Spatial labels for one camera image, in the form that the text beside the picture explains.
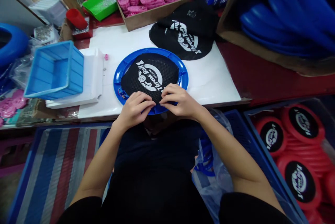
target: blue inflatable ring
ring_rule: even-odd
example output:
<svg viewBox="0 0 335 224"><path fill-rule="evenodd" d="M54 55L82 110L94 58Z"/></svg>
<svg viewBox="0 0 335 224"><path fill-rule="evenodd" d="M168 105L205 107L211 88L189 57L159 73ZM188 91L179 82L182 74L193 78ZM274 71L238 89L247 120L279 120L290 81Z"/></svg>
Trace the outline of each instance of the blue inflatable ring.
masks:
<svg viewBox="0 0 335 224"><path fill-rule="evenodd" d="M140 49L140 50L137 50L129 54L126 58L124 58L115 71L114 81L113 81L114 91L120 103L124 105L128 97L131 95L131 94L126 94L126 92L122 89L121 79L124 76L124 74L127 72L127 70L129 69L129 67L132 65L136 57L144 53L156 53L156 54L165 56L169 58L171 61L173 61L179 68L179 78L178 78L177 84L183 89L187 89L188 72L187 72L187 69L184 63L181 61L181 59L178 56L171 53L170 51L167 51L165 49L160 49L160 48ZM156 114L160 114L166 111L167 111L166 108L158 104L150 110L149 115L156 115Z"/></svg>
<svg viewBox="0 0 335 224"><path fill-rule="evenodd" d="M5 67L24 55L29 38L21 29L6 23L0 23L0 31L11 35L10 41L0 48L0 67Z"/></svg>

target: plastic bag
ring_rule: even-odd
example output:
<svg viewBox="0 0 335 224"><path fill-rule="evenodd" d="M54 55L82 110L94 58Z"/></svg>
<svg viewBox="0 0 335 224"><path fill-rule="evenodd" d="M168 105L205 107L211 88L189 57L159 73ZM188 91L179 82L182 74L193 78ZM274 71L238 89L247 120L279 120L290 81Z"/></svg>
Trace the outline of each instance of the plastic bag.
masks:
<svg viewBox="0 0 335 224"><path fill-rule="evenodd" d="M229 120L225 115L216 109L209 109L209 112L212 116L222 124L231 134L232 128L229 123ZM220 210L220 201L224 193L229 193L233 191L233 184L231 176L228 173L228 170L222 163L217 151L212 146L213 152L213 168L215 172L215 177L208 177L202 172L193 171L192 179L195 184L195 187L198 189L205 205L212 216L214 223L219 223L219 210ZM201 141L199 140L199 151L198 157L195 161L196 164L203 162L203 153Z"/></svg>
<svg viewBox="0 0 335 224"><path fill-rule="evenodd" d="M9 77L22 89L25 89L28 83L32 60L37 48L41 47L41 42L31 38L29 40L28 48L30 53L24 57L18 58L14 61Z"/></svg>

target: black shirt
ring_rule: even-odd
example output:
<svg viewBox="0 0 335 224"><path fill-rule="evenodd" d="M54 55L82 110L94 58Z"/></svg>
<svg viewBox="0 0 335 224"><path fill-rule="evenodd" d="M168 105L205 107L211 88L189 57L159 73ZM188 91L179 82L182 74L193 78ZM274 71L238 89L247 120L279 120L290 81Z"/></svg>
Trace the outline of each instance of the black shirt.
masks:
<svg viewBox="0 0 335 224"><path fill-rule="evenodd" d="M279 210L243 193L221 199L220 223L291 223ZM116 171L105 201L87 197L70 206L58 223L213 223L191 174L169 167Z"/></svg>

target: blue plastic ring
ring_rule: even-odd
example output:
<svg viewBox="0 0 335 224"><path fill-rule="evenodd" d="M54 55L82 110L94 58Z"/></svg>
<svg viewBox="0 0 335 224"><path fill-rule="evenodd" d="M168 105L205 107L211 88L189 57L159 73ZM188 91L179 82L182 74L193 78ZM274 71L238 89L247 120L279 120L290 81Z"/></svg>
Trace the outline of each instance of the blue plastic ring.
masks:
<svg viewBox="0 0 335 224"><path fill-rule="evenodd" d="M131 54L129 54L126 58L124 58L119 66L117 67L114 75L114 91L116 94L116 97L122 103L123 105L126 103L126 100L131 94L126 94L126 92L121 87L121 79L124 76L124 74L127 72L129 67L132 65L132 63L135 61L136 57L139 55L142 55L144 53L156 53L162 56L165 56L169 58L171 61L173 61L177 67L179 68L179 77L177 84L182 87L183 89L187 89L188 87L188 72L184 65L184 63L181 61L181 59L176 56L175 54L171 53L170 51L167 51L165 49L160 48L145 48L137 50ZM156 115L163 112L168 111L167 108L160 106L159 104L153 107L149 115Z"/></svg>

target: white table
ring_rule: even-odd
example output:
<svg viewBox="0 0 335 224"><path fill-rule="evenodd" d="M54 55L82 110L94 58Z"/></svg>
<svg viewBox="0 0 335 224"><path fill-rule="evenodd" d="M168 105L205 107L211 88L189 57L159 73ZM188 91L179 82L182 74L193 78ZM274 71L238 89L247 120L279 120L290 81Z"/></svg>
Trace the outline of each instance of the white table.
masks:
<svg viewBox="0 0 335 224"><path fill-rule="evenodd" d="M130 53L143 48L156 48L149 38L152 25L128 32L125 25L97 28L93 31L90 48L99 48L108 54L104 61L103 92L98 103L79 107L78 118L115 116L121 113L122 104L117 99L113 79L119 63ZM240 101L227 65L216 45L205 57L183 61L188 76L188 93L200 104L222 104Z"/></svg>

